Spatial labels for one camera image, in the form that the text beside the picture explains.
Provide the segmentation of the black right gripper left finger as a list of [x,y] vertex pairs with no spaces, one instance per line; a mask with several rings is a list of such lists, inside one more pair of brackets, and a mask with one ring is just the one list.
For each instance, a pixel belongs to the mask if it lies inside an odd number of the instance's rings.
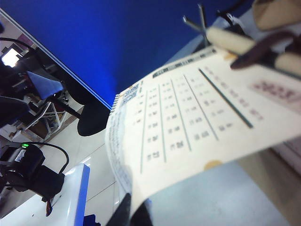
[[128,226],[130,218],[131,194],[126,193],[112,216],[112,226]]

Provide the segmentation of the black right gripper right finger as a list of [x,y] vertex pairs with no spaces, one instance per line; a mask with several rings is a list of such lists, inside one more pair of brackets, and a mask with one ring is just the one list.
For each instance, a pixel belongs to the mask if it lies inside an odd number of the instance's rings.
[[146,199],[131,218],[132,226],[153,226],[151,216],[151,200]]

